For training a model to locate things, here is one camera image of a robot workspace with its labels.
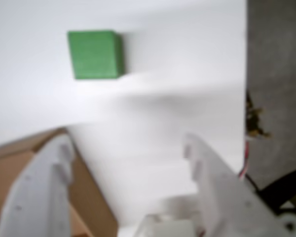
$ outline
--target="brown cardboard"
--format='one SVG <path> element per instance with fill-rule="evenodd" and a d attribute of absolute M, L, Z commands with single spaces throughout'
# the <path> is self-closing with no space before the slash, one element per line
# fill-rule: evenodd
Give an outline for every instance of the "brown cardboard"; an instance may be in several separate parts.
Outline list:
<path fill-rule="evenodd" d="M 44 132 L 0 147 L 0 211 L 15 178 L 49 139 L 63 129 Z M 73 236 L 115 237 L 117 222 L 83 159 L 72 163 L 74 182 L 69 187 Z"/>

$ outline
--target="green cube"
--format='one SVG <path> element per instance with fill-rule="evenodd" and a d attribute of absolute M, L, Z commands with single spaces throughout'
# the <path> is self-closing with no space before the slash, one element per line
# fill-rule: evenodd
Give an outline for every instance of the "green cube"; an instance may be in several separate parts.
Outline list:
<path fill-rule="evenodd" d="M 124 73 L 121 38 L 113 31 L 68 32 L 76 79 L 115 79 Z"/>

